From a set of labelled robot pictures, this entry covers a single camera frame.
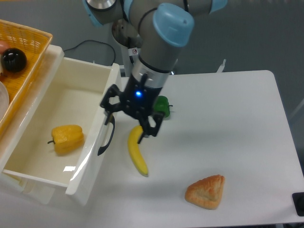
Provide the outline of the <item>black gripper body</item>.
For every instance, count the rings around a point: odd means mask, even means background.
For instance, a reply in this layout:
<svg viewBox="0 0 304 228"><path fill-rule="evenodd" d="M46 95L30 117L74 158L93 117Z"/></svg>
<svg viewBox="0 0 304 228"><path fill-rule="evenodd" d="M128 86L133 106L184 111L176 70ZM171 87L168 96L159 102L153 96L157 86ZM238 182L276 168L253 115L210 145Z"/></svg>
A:
<svg viewBox="0 0 304 228"><path fill-rule="evenodd" d="M164 114L155 111L153 107L161 88L147 86L148 79L147 73L140 80L130 76L124 91L119 95L119 110L137 120L147 120L151 116L156 121L162 121Z"/></svg>

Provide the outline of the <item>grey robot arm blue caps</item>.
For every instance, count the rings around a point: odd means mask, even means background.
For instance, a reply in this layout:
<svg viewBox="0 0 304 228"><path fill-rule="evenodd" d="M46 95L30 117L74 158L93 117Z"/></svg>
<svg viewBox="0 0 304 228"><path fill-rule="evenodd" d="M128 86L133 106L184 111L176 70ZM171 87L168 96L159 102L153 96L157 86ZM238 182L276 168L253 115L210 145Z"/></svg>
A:
<svg viewBox="0 0 304 228"><path fill-rule="evenodd" d="M194 28L194 17L211 14L227 5L225 0L85 0L95 24L123 19L142 39L142 46L126 87L112 85L100 106L107 116L123 111L139 121L142 134L156 136L164 114L153 106Z"/></svg>

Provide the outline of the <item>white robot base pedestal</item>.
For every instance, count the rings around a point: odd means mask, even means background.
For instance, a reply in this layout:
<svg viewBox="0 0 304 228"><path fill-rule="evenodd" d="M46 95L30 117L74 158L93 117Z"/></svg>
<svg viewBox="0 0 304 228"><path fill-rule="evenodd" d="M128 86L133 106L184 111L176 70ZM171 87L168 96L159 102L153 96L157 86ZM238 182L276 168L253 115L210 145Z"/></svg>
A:
<svg viewBox="0 0 304 228"><path fill-rule="evenodd" d="M113 23L112 35L121 47L124 73L126 77L129 77L139 57L142 39L135 28L124 19Z"/></svg>

